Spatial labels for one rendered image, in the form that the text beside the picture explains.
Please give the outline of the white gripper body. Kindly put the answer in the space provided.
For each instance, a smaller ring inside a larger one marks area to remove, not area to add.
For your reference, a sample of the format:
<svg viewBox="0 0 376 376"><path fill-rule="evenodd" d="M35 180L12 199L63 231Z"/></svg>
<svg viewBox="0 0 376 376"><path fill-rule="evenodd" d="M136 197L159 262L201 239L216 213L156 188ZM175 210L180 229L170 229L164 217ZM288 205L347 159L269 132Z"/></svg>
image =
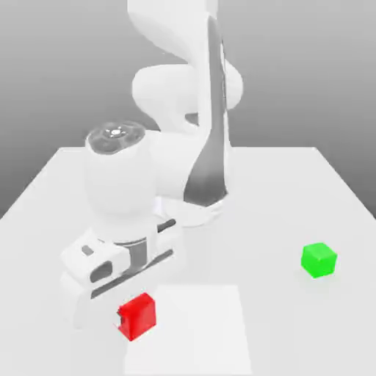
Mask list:
<svg viewBox="0 0 376 376"><path fill-rule="evenodd" d="M105 242L89 228L61 253L61 302L86 306L114 290L133 296L177 270L183 260L180 227L158 227L153 247L146 238L123 244Z"/></svg>

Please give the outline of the small red cube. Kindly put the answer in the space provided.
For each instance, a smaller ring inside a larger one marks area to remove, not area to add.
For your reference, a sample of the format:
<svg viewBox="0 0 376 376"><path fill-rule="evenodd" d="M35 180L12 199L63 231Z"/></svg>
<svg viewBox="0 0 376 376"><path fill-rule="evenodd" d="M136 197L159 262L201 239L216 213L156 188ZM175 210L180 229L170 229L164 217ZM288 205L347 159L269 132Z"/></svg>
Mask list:
<svg viewBox="0 0 376 376"><path fill-rule="evenodd" d="M129 341L141 337L156 325L156 302L143 292L119 305L112 325Z"/></svg>

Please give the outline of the small green cube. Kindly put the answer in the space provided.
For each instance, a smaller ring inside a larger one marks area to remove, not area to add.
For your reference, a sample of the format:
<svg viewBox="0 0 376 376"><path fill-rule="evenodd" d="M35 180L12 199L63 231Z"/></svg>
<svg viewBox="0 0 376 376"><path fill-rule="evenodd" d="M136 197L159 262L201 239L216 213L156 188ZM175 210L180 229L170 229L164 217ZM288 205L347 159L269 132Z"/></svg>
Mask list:
<svg viewBox="0 0 376 376"><path fill-rule="evenodd" d="M321 278L334 273L337 257L325 243L309 244L303 247L300 265L312 278Z"/></svg>

